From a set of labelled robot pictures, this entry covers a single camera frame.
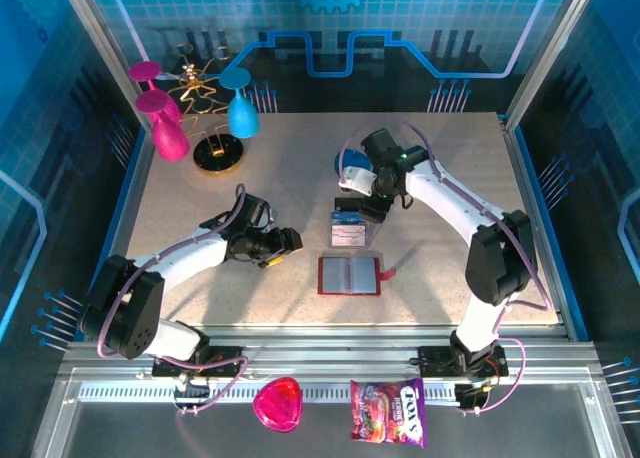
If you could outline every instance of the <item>robotic arm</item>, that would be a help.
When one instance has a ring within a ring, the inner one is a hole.
[[[424,148],[403,150],[386,129],[361,144],[373,172],[347,167],[339,185],[365,195],[360,209],[364,219],[383,222],[398,195],[405,209],[416,199],[438,213],[469,246],[465,278],[472,294],[465,317],[450,338],[450,370],[454,375],[472,374],[493,354],[499,317],[530,278],[514,245],[490,217],[503,220],[535,266],[531,222],[521,211],[505,213],[475,195],[438,161],[431,161]]]
[[[275,211],[260,198],[245,194],[235,219],[220,233],[211,234],[229,214],[200,224],[191,235],[193,243],[179,247],[142,272],[109,325],[105,340],[109,348],[128,359],[147,353],[197,364],[206,361],[203,349],[208,347],[208,337],[185,324],[160,319],[163,296],[179,283],[226,261],[248,261],[267,268],[302,248],[298,232],[277,228]],[[154,256],[130,260],[114,255],[105,260],[80,321],[84,333],[99,336],[125,282]]]

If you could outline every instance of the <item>snack package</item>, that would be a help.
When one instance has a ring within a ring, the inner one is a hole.
[[[351,382],[351,439],[371,443],[427,443],[422,378],[389,383]]]

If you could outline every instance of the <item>pink heart-shaped container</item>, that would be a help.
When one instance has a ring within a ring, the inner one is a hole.
[[[302,390],[293,378],[272,381],[253,399],[253,412],[260,423],[280,433],[293,431],[302,415]]]

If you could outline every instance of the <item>metal frame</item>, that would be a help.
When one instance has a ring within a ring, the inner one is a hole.
[[[149,138],[151,123],[149,117],[144,113],[140,113],[135,106],[136,98],[140,95],[142,89],[138,83],[134,83],[129,79],[129,75],[127,74],[127,61],[111,36],[109,28],[102,19],[102,15],[98,11],[95,1],[69,0],[69,2],[129,103],[131,110],[135,113],[144,131],[147,132],[147,137],[144,138],[140,152],[133,164],[135,168],[131,177],[131,186],[126,191],[121,214],[117,217],[118,222],[113,240],[111,243],[107,243],[107,246],[105,246],[103,250],[104,252],[108,252],[108,254],[124,253],[127,249],[131,233],[133,232],[133,225],[135,224],[138,207],[142,199],[142,192],[144,191],[144,183],[151,169],[154,152],[153,143]]]
[[[262,383],[281,376],[295,376],[304,390],[321,390],[316,402],[347,402],[344,390],[350,380],[384,381],[417,376],[409,359],[424,345],[447,345],[449,327],[207,327],[203,329],[219,345],[245,348],[249,368],[226,402],[250,402]],[[527,337],[524,327],[505,329],[516,332],[527,347],[527,368],[523,385],[573,384],[580,388],[586,416],[603,457],[631,457],[622,426],[606,388],[598,356],[591,343],[561,341],[559,336]],[[505,345],[513,383],[521,362],[518,347]],[[171,406],[171,380],[151,377],[152,358],[103,360],[94,343],[72,344],[66,353],[58,380],[36,439],[32,456],[63,456],[66,441],[83,402],[149,402]],[[425,380],[425,388],[444,390],[441,400],[430,404],[451,405],[447,389],[465,380]]]
[[[515,140],[514,130],[588,1],[568,0],[564,16],[560,19],[546,49],[527,73],[507,112],[508,120],[503,130],[505,142],[527,211],[534,223],[538,224],[541,223],[540,210],[534,199],[528,180],[530,177],[524,166],[522,152]],[[135,110],[133,103],[140,90],[128,79],[126,62],[110,36],[108,28],[101,20],[95,2],[93,0],[70,0],[70,2]],[[146,117],[139,114],[138,117],[148,129]],[[126,246],[127,223],[135,220],[139,203],[138,195],[141,195],[146,181],[145,170],[148,171],[153,155],[153,147],[149,141],[146,140],[136,164],[133,177],[135,189],[132,189],[126,198],[116,236],[109,245],[111,252]],[[568,312],[560,273],[553,260],[547,237],[540,226],[534,229],[541,261],[545,266],[544,271],[565,321],[555,326],[505,326],[503,328],[506,336],[520,337],[527,347],[528,360],[523,384],[562,383],[579,387],[585,413],[600,455],[607,458],[631,457],[631,450],[615,413],[613,400],[606,387],[593,345],[569,341],[575,339],[576,332]],[[214,343],[242,346],[250,359],[249,368],[237,385],[240,392],[233,394],[227,400],[221,400],[221,403],[247,401],[261,383],[290,375],[294,375],[300,381],[303,389],[325,390],[327,399],[346,400],[344,391],[340,390],[344,390],[345,384],[351,379],[381,381],[416,376],[416,368],[408,362],[410,358],[416,356],[416,348],[425,345],[448,345],[452,329],[453,326],[203,328],[212,337]],[[151,378],[152,358],[146,357],[132,361],[122,358],[103,360],[96,354],[94,346],[93,343],[75,343],[65,354],[41,422],[32,456],[36,458],[63,456],[67,440],[72,436],[79,403],[95,401],[98,398],[100,401],[126,400],[129,402],[134,398],[130,395],[131,390],[142,390],[134,391],[134,394],[137,393],[136,399],[139,400],[172,402],[172,394],[166,391],[158,392],[156,396],[154,390],[167,390],[172,386],[173,381]],[[513,383],[521,357],[517,347],[505,345],[505,350],[512,374],[508,379],[503,379],[502,383],[508,385]],[[446,390],[456,381],[464,380],[427,380],[426,387],[430,389],[441,387]],[[108,395],[100,394],[99,390],[105,387],[120,391],[113,394],[109,392]]]
[[[520,123],[526,109],[538,92],[551,66],[566,45],[569,35],[573,31],[580,16],[582,16],[588,3],[589,0],[566,1],[564,10],[559,13],[562,18],[558,22],[555,32],[546,45],[541,46],[544,51],[529,68],[529,71],[509,105],[506,113],[506,128],[508,131],[513,132]]]
[[[549,292],[554,305],[556,306],[556,309],[560,310],[559,320],[566,326],[569,338],[571,340],[577,340],[580,338],[579,335],[584,333],[578,333],[576,330],[576,324],[572,318],[570,306],[567,300],[567,290],[565,286],[563,286],[562,273],[559,270],[558,262],[554,259],[553,247],[551,245],[549,235],[546,233],[538,201],[535,198],[532,180],[535,180],[536,177],[531,176],[527,170],[524,156],[518,144],[518,140],[516,139],[515,133],[507,130],[503,126],[503,137],[526,212],[531,217],[531,221],[536,224],[536,226],[533,227],[536,251],[540,255],[540,263],[544,270],[545,277],[547,278],[547,285],[549,286]]]

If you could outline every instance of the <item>speckled tabletop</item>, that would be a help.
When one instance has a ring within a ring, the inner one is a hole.
[[[227,262],[205,270],[165,296],[164,318],[193,324],[449,324],[463,316],[470,291],[464,279],[466,246],[457,233],[421,203],[399,206],[364,254],[380,256],[397,275],[378,297],[319,296],[317,262],[331,252],[329,220],[340,196],[333,160],[347,136],[387,127],[401,145],[418,144],[413,131],[373,113],[262,114],[261,131],[234,172],[208,176],[191,156],[168,163],[156,156],[138,212],[128,256],[159,251],[190,235],[197,225],[229,209],[237,183],[278,211],[278,225],[298,230],[304,249],[260,270]],[[513,169],[493,113],[402,115],[424,130],[434,153],[453,176],[501,208],[523,209]],[[201,118],[212,129],[218,118]],[[191,139],[192,145],[200,137]],[[541,302],[533,283],[523,296]],[[554,323],[554,313],[513,310],[506,323]]]

